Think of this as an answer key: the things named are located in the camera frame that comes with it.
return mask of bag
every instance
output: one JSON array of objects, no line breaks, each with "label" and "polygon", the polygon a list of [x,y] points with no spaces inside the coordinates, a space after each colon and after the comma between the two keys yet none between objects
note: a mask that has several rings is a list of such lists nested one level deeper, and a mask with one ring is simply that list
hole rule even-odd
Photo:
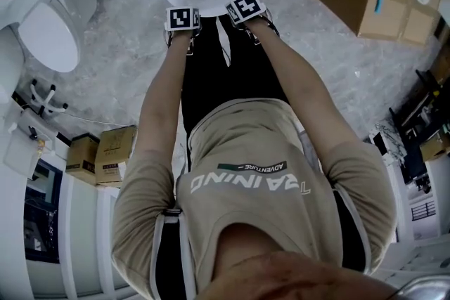
[{"label": "bag", "polygon": [[[347,191],[332,184],[342,229],[342,267],[369,274],[371,248],[362,220]],[[194,300],[197,295],[186,219],[182,210],[158,216],[150,264],[150,288],[155,300]]]}]

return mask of toilet seat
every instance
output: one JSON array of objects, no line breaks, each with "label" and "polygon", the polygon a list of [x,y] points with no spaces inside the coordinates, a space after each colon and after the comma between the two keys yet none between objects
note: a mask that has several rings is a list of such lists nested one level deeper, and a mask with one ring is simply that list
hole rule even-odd
[{"label": "toilet seat", "polygon": [[79,63],[80,35],[58,0],[41,0],[25,16],[18,32],[30,53],[57,72],[71,72]]}]

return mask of gray floor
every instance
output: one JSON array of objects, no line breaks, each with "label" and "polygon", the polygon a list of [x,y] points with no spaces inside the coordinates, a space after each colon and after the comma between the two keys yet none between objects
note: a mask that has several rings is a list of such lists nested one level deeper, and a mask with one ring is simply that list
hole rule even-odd
[{"label": "gray floor", "polygon": [[[319,72],[339,110],[360,137],[399,107],[438,50],[436,39],[425,48],[357,39],[317,0],[262,0],[271,10],[282,38]],[[84,56],[68,74],[53,72],[28,57],[19,91],[30,97],[29,82],[57,86],[56,101],[68,113],[120,125],[137,124],[149,83],[166,51],[162,27],[166,0],[98,0],[85,33]],[[72,137],[99,134],[114,126],[59,115],[51,120]],[[184,139],[180,126],[178,142]],[[181,156],[177,146],[176,158]]]}]

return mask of person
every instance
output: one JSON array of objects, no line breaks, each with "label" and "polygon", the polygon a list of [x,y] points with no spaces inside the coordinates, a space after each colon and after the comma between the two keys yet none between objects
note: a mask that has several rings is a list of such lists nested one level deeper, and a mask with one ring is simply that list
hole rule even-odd
[{"label": "person", "polygon": [[[363,275],[379,266],[396,225],[378,149],[360,141],[314,68],[270,21],[251,19],[242,31],[227,15],[219,20],[230,66],[217,19],[201,18],[193,55],[186,57],[192,32],[175,32],[148,89],[115,205],[116,269],[152,298],[156,218],[177,207],[186,217],[199,299],[389,298],[394,289]],[[191,171],[174,196],[180,101]],[[322,171],[305,159],[303,128]],[[347,236],[336,187],[348,195],[360,233]],[[352,246],[356,238],[367,240],[368,251]],[[347,255],[355,266],[346,266]]]}]

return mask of green label on shirt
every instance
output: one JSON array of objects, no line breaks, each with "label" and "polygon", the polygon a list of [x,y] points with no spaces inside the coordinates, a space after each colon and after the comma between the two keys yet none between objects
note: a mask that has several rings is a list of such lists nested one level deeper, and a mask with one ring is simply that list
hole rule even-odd
[{"label": "green label on shirt", "polygon": [[280,162],[275,165],[271,165],[270,167],[259,167],[253,164],[242,164],[242,165],[233,165],[233,164],[219,164],[217,166],[218,169],[223,170],[231,170],[231,171],[256,171],[261,174],[272,174],[278,173],[279,171],[285,170],[288,168],[288,162]]}]

